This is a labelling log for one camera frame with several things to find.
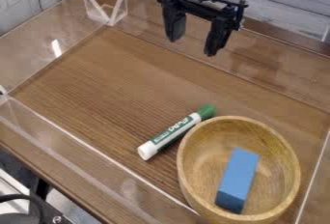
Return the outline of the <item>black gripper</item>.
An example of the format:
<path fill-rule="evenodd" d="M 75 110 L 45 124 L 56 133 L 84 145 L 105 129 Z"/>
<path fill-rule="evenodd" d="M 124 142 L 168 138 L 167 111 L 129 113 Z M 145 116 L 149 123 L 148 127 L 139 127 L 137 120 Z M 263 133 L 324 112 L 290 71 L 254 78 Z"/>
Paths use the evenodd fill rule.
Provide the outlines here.
<path fill-rule="evenodd" d="M 202 17 L 210 19 L 211 27 L 206 38 L 203 53 L 211 57 L 218 50 L 226 46 L 232 30 L 239 30 L 243 18 L 243 11 L 248 7 L 246 0 L 179 0 L 186 10 Z M 171 42 L 178 41 L 186 33 L 186 13 L 172 4 L 163 6 L 164 33 Z"/>

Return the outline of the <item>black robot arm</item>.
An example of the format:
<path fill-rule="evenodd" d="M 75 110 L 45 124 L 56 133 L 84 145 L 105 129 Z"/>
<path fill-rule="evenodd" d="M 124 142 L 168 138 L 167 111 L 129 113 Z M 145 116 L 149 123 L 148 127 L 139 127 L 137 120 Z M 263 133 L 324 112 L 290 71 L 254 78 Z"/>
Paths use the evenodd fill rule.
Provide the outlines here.
<path fill-rule="evenodd" d="M 211 57 L 242 26 L 246 0 L 157 0 L 163 8 L 164 33 L 171 42 L 186 34 L 187 14 L 211 22 L 203 53 Z"/>

